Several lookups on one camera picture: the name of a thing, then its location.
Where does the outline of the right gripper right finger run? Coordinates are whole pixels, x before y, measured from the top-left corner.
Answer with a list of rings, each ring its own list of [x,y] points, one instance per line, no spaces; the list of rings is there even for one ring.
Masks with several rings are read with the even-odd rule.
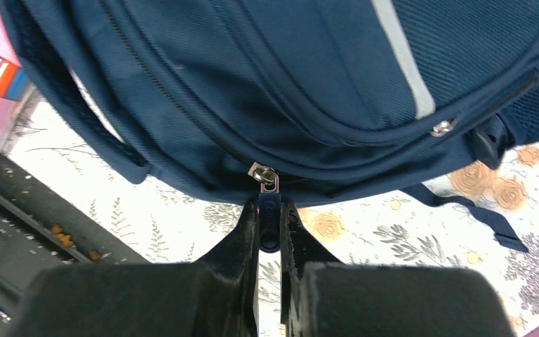
[[[473,270],[341,262],[282,205],[281,322],[288,336],[511,336]]]

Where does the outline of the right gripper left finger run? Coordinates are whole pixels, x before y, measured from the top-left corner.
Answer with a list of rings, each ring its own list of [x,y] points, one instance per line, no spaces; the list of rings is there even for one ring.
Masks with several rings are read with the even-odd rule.
[[[258,206],[191,263],[78,263],[41,272],[9,336],[256,336]]]

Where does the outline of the navy blue student backpack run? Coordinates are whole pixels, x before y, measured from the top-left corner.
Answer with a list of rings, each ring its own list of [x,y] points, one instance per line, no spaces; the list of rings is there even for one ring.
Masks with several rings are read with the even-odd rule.
[[[539,1],[0,1],[40,93],[115,171],[206,201],[401,190],[539,141]]]

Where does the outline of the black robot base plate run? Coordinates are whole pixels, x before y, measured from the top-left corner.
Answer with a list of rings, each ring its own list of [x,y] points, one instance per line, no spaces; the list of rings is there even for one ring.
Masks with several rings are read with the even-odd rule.
[[[145,259],[66,199],[0,154],[0,336],[42,270]]]

